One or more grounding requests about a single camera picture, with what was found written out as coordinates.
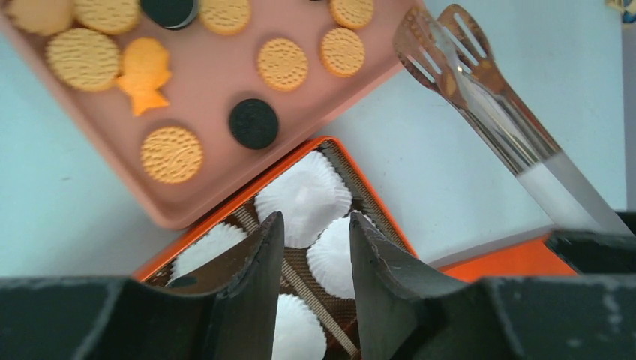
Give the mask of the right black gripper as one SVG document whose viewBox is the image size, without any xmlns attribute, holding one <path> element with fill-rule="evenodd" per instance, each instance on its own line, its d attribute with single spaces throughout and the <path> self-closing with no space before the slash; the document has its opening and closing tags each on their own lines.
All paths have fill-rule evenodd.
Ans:
<svg viewBox="0 0 636 360">
<path fill-rule="evenodd" d="M 559 229 L 544 245 L 579 274 L 635 273 L 635 235 Z"/>
</svg>

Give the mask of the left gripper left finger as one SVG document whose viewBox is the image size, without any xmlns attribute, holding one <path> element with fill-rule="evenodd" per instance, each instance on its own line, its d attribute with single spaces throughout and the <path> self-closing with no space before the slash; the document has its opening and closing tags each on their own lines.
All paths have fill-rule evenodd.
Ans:
<svg viewBox="0 0 636 360">
<path fill-rule="evenodd" d="M 269 359 L 283 252 L 275 212 L 167 287 L 115 276 L 4 278 L 1 357 Z"/>
</svg>

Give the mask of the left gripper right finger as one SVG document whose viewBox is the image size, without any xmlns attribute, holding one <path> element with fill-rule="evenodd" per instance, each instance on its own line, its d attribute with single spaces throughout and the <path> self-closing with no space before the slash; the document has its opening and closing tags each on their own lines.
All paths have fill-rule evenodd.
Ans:
<svg viewBox="0 0 636 360">
<path fill-rule="evenodd" d="M 633 359 L 635 273 L 465 282 L 349 223 L 363 359 Z"/>
</svg>

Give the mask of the orange cookie box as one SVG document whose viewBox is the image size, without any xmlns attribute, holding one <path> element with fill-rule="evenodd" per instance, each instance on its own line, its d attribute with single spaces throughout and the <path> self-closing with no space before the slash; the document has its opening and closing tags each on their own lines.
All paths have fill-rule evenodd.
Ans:
<svg viewBox="0 0 636 360">
<path fill-rule="evenodd" d="M 350 215 L 364 215 L 389 241 L 412 246 L 334 138 L 307 141 L 235 196 L 194 223 L 181 238 L 136 271 L 164 287 L 230 248 L 273 212 L 284 219 L 282 293 L 304 302 L 305 318 L 322 326 L 326 359 L 360 359 L 350 265 Z"/>
</svg>

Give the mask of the pink cookie tray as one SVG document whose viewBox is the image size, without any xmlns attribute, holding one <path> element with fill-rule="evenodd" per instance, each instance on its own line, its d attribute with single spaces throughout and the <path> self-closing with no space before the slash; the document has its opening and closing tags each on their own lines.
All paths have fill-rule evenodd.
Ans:
<svg viewBox="0 0 636 360">
<path fill-rule="evenodd" d="M 254 1 L 248 27 L 223 36 L 195 22 L 179 31 L 148 18 L 115 38 L 124 47 L 136 38 L 159 40 L 169 51 L 172 78 L 162 92 L 169 106 L 134 116 L 117 88 L 79 91 L 50 72 L 45 37 L 27 34 L 1 17 L 1 33 L 58 101 L 78 128 L 160 227 L 182 229 L 201 218 L 254 176 L 294 149 L 401 69 L 392 37 L 411 1 L 376 1 L 373 18 L 359 31 L 365 60 L 354 76 L 329 73 L 319 56 L 320 40 L 335 27 L 327 1 Z M 268 87 L 257 71 L 257 53 L 272 38 L 288 38 L 306 53 L 307 79 L 294 91 Z M 245 98 L 260 98 L 276 111 L 277 139 L 253 151 L 232 137 L 227 118 Z M 177 125 L 195 133 L 205 152 L 202 169 L 181 184 L 162 184 L 142 168 L 140 148 L 154 129 Z"/>
</svg>

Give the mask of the metal tongs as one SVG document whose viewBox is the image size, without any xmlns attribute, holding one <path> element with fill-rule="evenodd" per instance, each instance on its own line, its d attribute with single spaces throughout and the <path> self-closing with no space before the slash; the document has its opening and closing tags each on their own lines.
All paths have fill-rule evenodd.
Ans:
<svg viewBox="0 0 636 360">
<path fill-rule="evenodd" d="M 632 234 L 506 81 L 463 7 L 450 4 L 433 16 L 412 6 L 393 46 L 404 68 L 463 116 L 557 227 Z"/>
</svg>

